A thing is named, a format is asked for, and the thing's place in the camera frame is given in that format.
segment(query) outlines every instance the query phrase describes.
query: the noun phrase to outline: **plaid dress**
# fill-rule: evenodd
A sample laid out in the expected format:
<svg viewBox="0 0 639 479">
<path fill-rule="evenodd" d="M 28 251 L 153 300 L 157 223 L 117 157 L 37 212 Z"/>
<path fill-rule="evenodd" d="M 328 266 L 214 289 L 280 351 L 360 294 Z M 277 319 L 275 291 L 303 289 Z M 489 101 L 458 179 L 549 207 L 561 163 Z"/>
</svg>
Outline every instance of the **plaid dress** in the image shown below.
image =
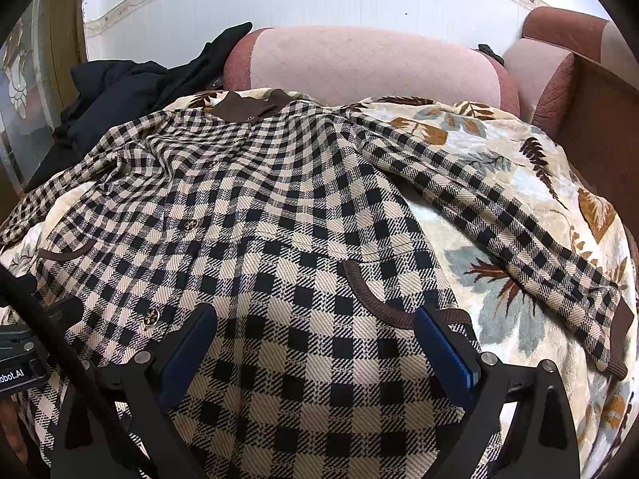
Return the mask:
<svg viewBox="0 0 639 479">
<path fill-rule="evenodd" d="M 293 101 L 251 123 L 159 111 L 114 127 L 16 207 L 0 242 L 97 179 L 43 247 L 76 257 L 41 257 L 33 272 L 45 304 L 82 299 L 66 335 L 98 366 L 153 350 L 199 303 L 215 308 L 215 340 L 171 412 L 211 477 L 421 477 L 462 412 L 413 333 L 372 314 L 341 265 L 356 262 L 398 312 L 456 307 L 389 173 L 501 257 L 608 366 L 616 285 L 472 167 L 352 108 Z M 45 457 L 65 387 L 51 371 L 23 398 Z M 499 448 L 497 434 L 477 477 Z"/>
</svg>

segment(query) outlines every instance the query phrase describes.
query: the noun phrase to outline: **garment sleeve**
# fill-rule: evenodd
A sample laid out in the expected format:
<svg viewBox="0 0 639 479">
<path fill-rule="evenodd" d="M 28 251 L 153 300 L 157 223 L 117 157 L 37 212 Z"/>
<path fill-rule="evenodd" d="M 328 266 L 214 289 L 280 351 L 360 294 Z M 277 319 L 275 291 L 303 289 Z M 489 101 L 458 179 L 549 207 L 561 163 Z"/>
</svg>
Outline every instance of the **garment sleeve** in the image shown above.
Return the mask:
<svg viewBox="0 0 639 479">
<path fill-rule="evenodd" d="M 362 126 L 351 140 L 366 160 L 413 184 L 459 230 L 501 259 L 527 293 L 563 319 L 600 371 L 625 376 L 615 341 L 625 336 L 632 315 L 616 283 L 557 243 L 521 203 L 457 156 L 362 113 L 345 113 Z"/>
<path fill-rule="evenodd" d="M 121 158 L 119 152 L 124 146 L 143 140 L 173 115 L 175 113 L 171 111 L 158 111 L 108 130 L 80 163 L 53 176 L 15 206 L 0 228 L 0 245 L 20 240 L 33 225 L 46 217 L 64 193 L 106 171 L 117 170 Z"/>
</svg>

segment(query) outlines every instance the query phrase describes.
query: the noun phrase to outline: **decorative button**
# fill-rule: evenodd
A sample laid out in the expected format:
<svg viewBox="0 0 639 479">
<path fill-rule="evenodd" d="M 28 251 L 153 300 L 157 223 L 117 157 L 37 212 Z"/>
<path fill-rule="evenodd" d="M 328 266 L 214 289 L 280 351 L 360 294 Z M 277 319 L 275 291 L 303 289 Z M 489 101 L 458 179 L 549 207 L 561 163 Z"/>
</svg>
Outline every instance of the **decorative button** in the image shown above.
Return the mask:
<svg viewBox="0 0 639 479">
<path fill-rule="evenodd" d="M 145 318 L 142 321 L 142 324 L 145 328 L 151 328 L 151 326 L 155 326 L 157 321 L 160 320 L 160 312 L 157 308 L 151 307 L 148 312 L 146 312 Z"/>
<path fill-rule="evenodd" d="M 186 230 L 187 232 L 190 232 L 196 227 L 197 227 L 197 220 L 189 220 L 184 225 L 184 230 Z"/>
</svg>

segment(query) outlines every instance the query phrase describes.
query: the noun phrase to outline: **blue gripper pad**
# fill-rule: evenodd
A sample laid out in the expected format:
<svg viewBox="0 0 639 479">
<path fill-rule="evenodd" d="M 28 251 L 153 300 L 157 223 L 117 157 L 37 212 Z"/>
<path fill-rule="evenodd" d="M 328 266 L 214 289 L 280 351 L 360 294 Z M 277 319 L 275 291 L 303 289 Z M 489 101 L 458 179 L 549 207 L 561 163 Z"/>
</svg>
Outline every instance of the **blue gripper pad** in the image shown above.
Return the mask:
<svg viewBox="0 0 639 479">
<path fill-rule="evenodd" d="M 217 331 L 215 309 L 210 306 L 199 306 L 195 312 L 191 313 L 191 315 L 196 314 L 197 320 L 162 370 L 156 400 L 163 412 L 177 405 L 184 397 L 215 338 Z"/>
<path fill-rule="evenodd" d="M 476 403 L 474 387 L 478 376 L 468 369 L 437 323 L 423 308 L 415 312 L 413 327 L 417 342 L 450 402 L 463 409 L 472 408 Z"/>
</svg>

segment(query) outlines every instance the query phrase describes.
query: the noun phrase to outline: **brown sofa side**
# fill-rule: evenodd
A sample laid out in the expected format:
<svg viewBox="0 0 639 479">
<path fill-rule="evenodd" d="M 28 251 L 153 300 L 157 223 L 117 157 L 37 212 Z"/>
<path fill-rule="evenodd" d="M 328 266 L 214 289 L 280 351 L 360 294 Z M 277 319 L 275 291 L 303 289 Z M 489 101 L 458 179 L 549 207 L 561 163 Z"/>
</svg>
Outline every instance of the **brown sofa side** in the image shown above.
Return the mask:
<svg viewBox="0 0 639 479">
<path fill-rule="evenodd" d="M 575 55 L 573 99 L 555 142 L 639 238 L 639 91 Z"/>
</svg>

